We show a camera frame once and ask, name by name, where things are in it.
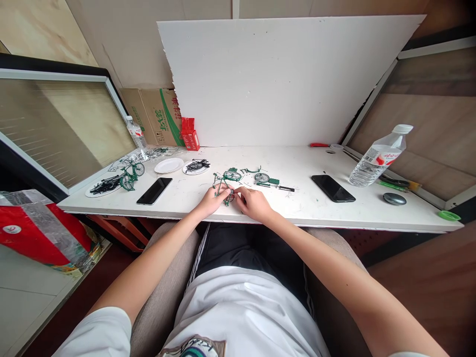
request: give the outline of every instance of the bottle label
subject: bottle label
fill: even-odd
[[[138,129],[129,129],[130,136],[132,137],[139,137],[144,134],[142,134],[142,130],[140,128]]]
[[[371,147],[363,158],[372,165],[390,166],[401,153],[378,151]]]

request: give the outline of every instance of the person's right hand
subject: person's right hand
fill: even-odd
[[[261,191],[239,187],[235,189],[235,201],[244,214],[263,224],[276,213]]]

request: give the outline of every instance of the green model bicycle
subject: green model bicycle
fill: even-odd
[[[121,170],[124,173],[119,178],[120,186],[127,191],[134,191],[134,182],[138,180],[139,176],[142,176],[145,172],[145,166],[143,163],[133,163],[133,161],[128,161],[126,167],[123,167]],[[127,169],[132,167],[132,174],[130,174]]]

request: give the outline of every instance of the white foam board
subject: white foam board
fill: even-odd
[[[202,146],[338,142],[425,15],[157,22]]]

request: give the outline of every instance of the red box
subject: red box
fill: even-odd
[[[200,143],[195,130],[195,118],[182,117],[182,137],[188,151],[200,150]]]

